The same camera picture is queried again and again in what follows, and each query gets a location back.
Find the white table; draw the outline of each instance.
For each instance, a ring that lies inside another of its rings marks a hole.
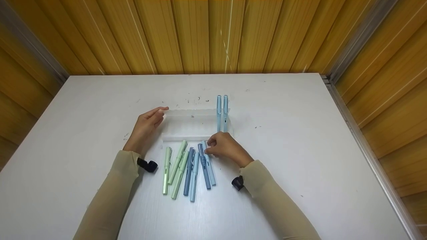
[[[230,97],[236,140],[323,239],[408,239],[312,73],[70,77],[0,172],[0,239],[71,239],[139,114],[215,108],[218,94]],[[160,168],[161,148],[147,154]],[[119,239],[275,239],[247,191],[230,184],[237,168],[213,166],[218,185],[207,191],[199,173],[195,203],[182,189],[176,201],[163,196],[161,171],[137,179]]]

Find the clear plastic box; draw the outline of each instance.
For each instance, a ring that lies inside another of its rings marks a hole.
[[[221,115],[221,130],[224,118]],[[227,120],[228,132],[233,136],[230,117]],[[217,132],[216,109],[169,110],[161,134],[163,142],[208,140]]]

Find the pen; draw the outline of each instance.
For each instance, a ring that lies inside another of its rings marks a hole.
[[[191,171],[193,170],[193,157],[194,157],[194,148],[191,147],[190,152],[188,153],[187,174],[185,176],[185,184],[184,184],[184,196],[188,196],[188,191],[190,190]]]
[[[185,165],[188,159],[188,152],[185,151],[184,156],[182,157],[181,164],[179,165],[177,181],[175,181],[172,191],[172,199],[176,199],[176,195],[178,195],[179,186],[181,185],[182,175],[184,175]]]
[[[168,178],[169,178],[169,167],[170,167],[170,156],[172,155],[172,149],[166,148],[166,155],[164,157],[164,177],[163,177],[163,195],[167,195],[168,189]]]
[[[200,162],[202,163],[202,168],[203,168],[203,175],[205,176],[206,189],[209,190],[211,188],[211,183],[209,182],[209,175],[208,175],[208,170],[206,168],[206,159],[203,153],[203,146],[201,143],[199,143],[198,147],[199,147],[199,153],[200,153]]]
[[[221,131],[221,95],[216,97],[216,124],[217,132]]]
[[[185,150],[186,147],[187,147],[187,141],[183,140],[181,143],[181,147],[179,147],[179,151],[178,151],[178,154],[176,156],[175,162],[173,163],[172,173],[169,176],[169,179],[167,181],[167,183],[169,185],[172,184],[173,179],[175,178],[176,170],[178,169],[179,163],[181,162],[181,159],[182,159],[182,152]]]
[[[208,154],[205,153],[205,150],[208,148],[205,141],[202,141],[202,146],[203,146],[203,154],[205,155],[205,159],[206,159],[206,167],[208,168],[209,179],[211,181],[212,186],[216,186],[216,181],[215,181],[215,176],[214,176],[214,170],[212,168],[211,158],[209,157]]]
[[[227,118],[228,118],[228,96],[224,95],[224,132],[228,132]]]
[[[190,202],[194,202],[194,200],[196,199],[197,173],[199,172],[199,156],[200,153],[194,151],[194,164],[193,170],[191,171],[190,182]]]

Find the mint green pen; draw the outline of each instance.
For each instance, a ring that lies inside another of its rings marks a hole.
[[[169,178],[169,167],[170,167],[170,156],[172,155],[172,149],[166,148],[166,155],[164,157],[164,177],[163,177],[163,195],[167,195],[168,189],[168,178]]]
[[[182,153],[184,152],[185,148],[187,147],[187,141],[183,140],[181,143],[181,147],[179,147],[178,154],[176,156],[175,162],[173,163],[172,172],[169,176],[169,179],[167,180],[167,183],[171,185],[173,183],[173,179],[175,178],[176,170],[179,167],[179,163],[181,162]]]
[[[176,195],[178,195],[179,186],[181,185],[182,176],[184,175],[185,167],[187,165],[187,159],[188,159],[188,151],[185,151],[184,157],[182,157],[181,164],[179,165],[178,169],[178,180],[174,183],[173,191],[172,191],[172,199],[176,199]]]

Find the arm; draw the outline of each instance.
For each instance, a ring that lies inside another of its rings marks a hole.
[[[86,210],[75,240],[116,239],[132,184],[138,177],[135,152],[119,151],[113,166]]]
[[[209,140],[207,154],[227,157],[239,165],[246,189],[283,239],[319,240],[314,227],[270,172],[254,159],[229,133],[218,132]]]
[[[163,121],[163,111],[168,109],[155,108],[138,117],[123,151],[117,153],[110,172],[89,204],[74,240],[116,239],[132,185],[138,177],[139,153]]]

